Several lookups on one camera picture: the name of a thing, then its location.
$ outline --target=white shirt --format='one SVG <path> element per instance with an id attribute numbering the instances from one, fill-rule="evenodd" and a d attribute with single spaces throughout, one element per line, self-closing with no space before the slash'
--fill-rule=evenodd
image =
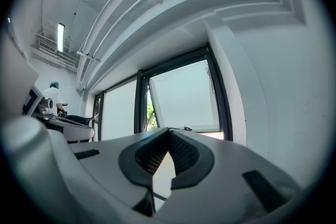
<path id="1" fill-rule="evenodd" d="M 46 98 L 50 98 L 52 99 L 52 109 L 49 109 L 50 113 L 54 114 L 55 116 L 57 116 L 57 104 L 63 104 L 63 99 L 61 96 L 61 93 L 58 89 L 51 87 L 47 90 L 43 91 L 43 95 Z"/>

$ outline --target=person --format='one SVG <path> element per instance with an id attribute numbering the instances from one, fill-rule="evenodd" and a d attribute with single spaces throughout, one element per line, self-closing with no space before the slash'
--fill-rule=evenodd
<path id="1" fill-rule="evenodd" d="M 63 105 L 63 99 L 61 96 L 61 93 L 59 91 L 59 84 L 58 82 L 52 82 L 49 86 L 48 89 L 43 91 L 43 95 L 45 98 L 50 98 L 52 99 L 52 103 L 53 103 L 53 108 L 49 109 L 50 110 L 50 114 L 54 114 L 55 116 L 57 116 L 57 109 L 62 109 L 62 105 Z"/>

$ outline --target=fluorescent light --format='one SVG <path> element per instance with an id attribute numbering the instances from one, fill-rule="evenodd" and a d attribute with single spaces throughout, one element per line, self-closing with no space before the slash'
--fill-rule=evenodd
<path id="1" fill-rule="evenodd" d="M 63 51 L 63 36 L 64 36 L 64 25 L 58 24 L 57 29 L 57 49 Z"/>

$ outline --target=window frame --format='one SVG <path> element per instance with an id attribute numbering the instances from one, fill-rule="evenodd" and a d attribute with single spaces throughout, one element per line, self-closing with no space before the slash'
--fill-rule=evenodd
<path id="1" fill-rule="evenodd" d="M 103 114 L 103 106 L 104 106 L 104 98 L 107 92 L 115 90 L 133 80 L 137 80 L 137 85 L 135 89 L 135 101 L 134 101 L 134 134 L 144 132 L 144 128 L 147 122 L 147 93 L 151 92 L 149 87 L 149 79 L 159 74 L 163 74 L 169 72 L 171 70 L 188 66 L 193 63 L 207 60 L 209 70 L 211 73 L 211 78 L 215 90 L 215 97 L 217 103 L 218 110 L 218 118 L 219 118 L 219 131 L 224 133 L 224 139 L 228 141 L 233 141 L 232 134 L 232 122 L 229 104 L 227 100 L 227 95 L 225 91 L 223 77 L 219 70 L 219 66 L 215 59 L 215 56 L 211 50 L 210 44 L 207 43 L 203 47 L 199 47 L 192 51 L 183 53 L 181 55 L 172 57 L 166 61 L 163 61 L 157 65 L 152 67 L 141 69 L 136 74 L 114 84 L 113 86 L 107 88 L 106 90 L 99 93 L 96 98 L 100 99 L 100 108 L 99 108 L 99 121 L 98 121 L 98 141 L 102 139 L 102 114 Z M 153 102 L 154 115 L 156 118 L 157 126 L 159 126 L 158 119 L 156 117 L 155 104 Z"/>

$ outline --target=black window frame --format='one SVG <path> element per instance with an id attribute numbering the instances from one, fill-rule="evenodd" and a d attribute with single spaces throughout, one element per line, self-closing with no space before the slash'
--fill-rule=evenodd
<path id="1" fill-rule="evenodd" d="M 148 83 L 149 79 L 159 74 L 166 73 L 180 67 L 188 66 L 202 60 L 207 60 L 211 73 L 217 103 L 220 132 L 224 133 L 225 140 L 233 141 L 231 115 L 224 81 L 209 43 L 207 43 L 203 47 L 199 47 L 192 51 L 175 56 L 152 67 L 143 70 L 141 69 L 136 74 L 114 84 L 113 86 L 107 88 L 99 95 L 97 95 L 96 97 L 100 98 L 98 140 L 100 141 L 102 139 L 102 113 L 104 106 L 104 97 L 106 93 L 115 90 L 125 84 L 128 84 L 134 80 L 137 80 L 134 100 L 134 134 L 142 133 L 144 132 L 144 128 L 147 122 L 147 93 L 148 91 L 150 91 Z M 153 108 L 156 122 L 158 124 L 157 126 L 160 127 L 157 121 L 154 104 Z"/>

